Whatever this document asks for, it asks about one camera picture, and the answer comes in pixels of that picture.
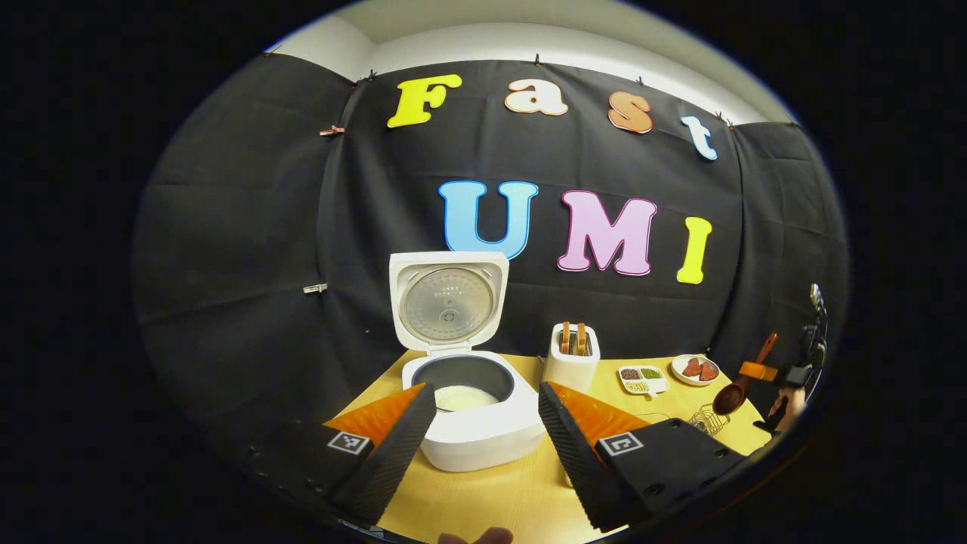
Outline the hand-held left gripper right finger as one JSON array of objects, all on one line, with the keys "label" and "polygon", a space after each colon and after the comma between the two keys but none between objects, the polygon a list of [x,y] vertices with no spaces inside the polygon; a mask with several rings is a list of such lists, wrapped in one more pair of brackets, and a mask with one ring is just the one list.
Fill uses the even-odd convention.
[{"label": "hand-held left gripper right finger", "polygon": [[647,422],[557,382],[539,386],[538,411],[589,522],[602,533],[682,509],[746,460],[681,418]]}]

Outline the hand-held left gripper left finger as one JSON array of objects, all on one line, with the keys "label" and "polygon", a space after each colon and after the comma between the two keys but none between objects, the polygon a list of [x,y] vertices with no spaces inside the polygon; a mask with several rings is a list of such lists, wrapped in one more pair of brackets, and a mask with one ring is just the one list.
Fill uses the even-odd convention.
[{"label": "hand-held left gripper left finger", "polygon": [[437,416],[426,382],[326,422],[293,420],[246,447],[257,478],[326,522],[377,524]]}]

